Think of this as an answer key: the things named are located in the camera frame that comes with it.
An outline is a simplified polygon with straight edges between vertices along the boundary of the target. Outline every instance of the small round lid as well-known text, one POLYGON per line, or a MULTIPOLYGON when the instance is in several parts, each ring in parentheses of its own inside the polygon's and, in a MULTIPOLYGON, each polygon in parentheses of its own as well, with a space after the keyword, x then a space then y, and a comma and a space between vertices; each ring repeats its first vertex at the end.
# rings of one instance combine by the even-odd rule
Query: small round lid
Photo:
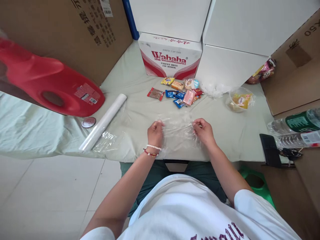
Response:
POLYGON ((81 125, 84 127, 84 128, 90 128, 92 127, 93 125, 96 124, 96 119, 94 117, 88 117, 88 118, 85 118, 81 125))

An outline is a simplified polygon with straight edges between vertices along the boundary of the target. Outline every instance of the red plastic jug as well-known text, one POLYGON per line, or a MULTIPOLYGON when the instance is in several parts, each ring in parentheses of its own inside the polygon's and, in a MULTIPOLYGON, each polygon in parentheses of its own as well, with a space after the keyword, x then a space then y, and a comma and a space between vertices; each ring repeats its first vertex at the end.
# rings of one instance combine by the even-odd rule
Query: red plastic jug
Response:
POLYGON ((55 112, 87 117, 105 100, 102 91, 91 80, 59 60, 39 57, 3 38, 0 38, 0 61, 7 65, 10 83, 55 112), (59 96, 62 105, 48 101, 44 97, 48 92, 59 96))

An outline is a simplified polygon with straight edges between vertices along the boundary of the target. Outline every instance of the green pants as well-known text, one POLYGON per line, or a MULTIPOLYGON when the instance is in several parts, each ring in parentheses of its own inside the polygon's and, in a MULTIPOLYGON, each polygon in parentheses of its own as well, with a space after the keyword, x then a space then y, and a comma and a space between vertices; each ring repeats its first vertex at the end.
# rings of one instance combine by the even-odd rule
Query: green pants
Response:
MULTIPOLYGON (((131 165, 132 163, 120 162, 122 176, 128 171, 131 165)), ((157 185, 157 183, 171 174, 175 174, 175 172, 170 172, 163 160, 155 160, 146 180, 142 185, 138 197, 128 214, 128 217, 132 216, 141 201, 157 185)), ((221 184, 216 176, 216 173, 213 170, 211 162, 190 161, 183 174, 189 175, 199 180, 204 185, 206 185, 215 195, 217 195, 221 202, 226 202, 227 196, 221 187, 221 184)))

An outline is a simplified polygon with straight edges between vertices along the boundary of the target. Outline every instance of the white tile floor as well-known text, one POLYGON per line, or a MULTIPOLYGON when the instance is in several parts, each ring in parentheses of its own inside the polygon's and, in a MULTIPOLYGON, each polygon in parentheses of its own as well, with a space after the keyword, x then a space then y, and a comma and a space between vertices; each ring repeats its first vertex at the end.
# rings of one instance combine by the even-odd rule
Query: white tile floor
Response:
POLYGON ((77 240, 120 177, 104 159, 0 156, 0 239, 77 240))

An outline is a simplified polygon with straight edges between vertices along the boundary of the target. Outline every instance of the bracelet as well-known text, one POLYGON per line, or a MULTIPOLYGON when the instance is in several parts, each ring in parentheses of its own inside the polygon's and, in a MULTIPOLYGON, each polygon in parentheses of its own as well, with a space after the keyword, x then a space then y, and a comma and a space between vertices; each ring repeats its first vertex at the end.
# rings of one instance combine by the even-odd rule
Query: bracelet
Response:
POLYGON ((151 157, 157 157, 157 156, 159 155, 159 153, 158 153, 158 154, 148 153, 145 148, 144 148, 143 150, 144 150, 144 152, 145 152, 146 154, 148 154, 148 156, 151 156, 151 157))
POLYGON ((147 147, 152 147, 152 148, 158 149, 158 150, 160 150, 160 151, 162 150, 161 148, 158 148, 158 147, 153 146, 153 145, 150 145, 150 144, 148 144, 147 147))

